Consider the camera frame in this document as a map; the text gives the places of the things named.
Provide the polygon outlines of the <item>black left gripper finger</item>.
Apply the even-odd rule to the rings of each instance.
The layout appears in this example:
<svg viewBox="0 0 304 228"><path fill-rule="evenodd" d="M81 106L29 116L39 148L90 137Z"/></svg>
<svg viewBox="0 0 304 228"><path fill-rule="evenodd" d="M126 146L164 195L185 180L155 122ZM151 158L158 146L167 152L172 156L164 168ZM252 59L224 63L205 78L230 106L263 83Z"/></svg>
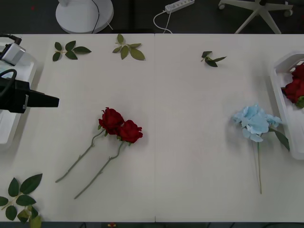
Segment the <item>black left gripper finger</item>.
<svg viewBox="0 0 304 228"><path fill-rule="evenodd" d="M46 95L44 93L28 90L26 107L58 107L59 98Z"/></svg>

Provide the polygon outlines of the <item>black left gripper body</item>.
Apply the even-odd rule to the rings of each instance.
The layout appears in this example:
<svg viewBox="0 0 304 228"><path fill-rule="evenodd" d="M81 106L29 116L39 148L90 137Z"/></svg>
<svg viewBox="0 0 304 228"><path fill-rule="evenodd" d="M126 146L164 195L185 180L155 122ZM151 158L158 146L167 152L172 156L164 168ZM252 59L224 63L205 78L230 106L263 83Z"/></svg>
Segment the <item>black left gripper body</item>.
<svg viewBox="0 0 304 228"><path fill-rule="evenodd" d="M26 95L29 95L29 82L15 80L11 85L9 79L0 80L0 109L11 113L24 113Z"/></svg>

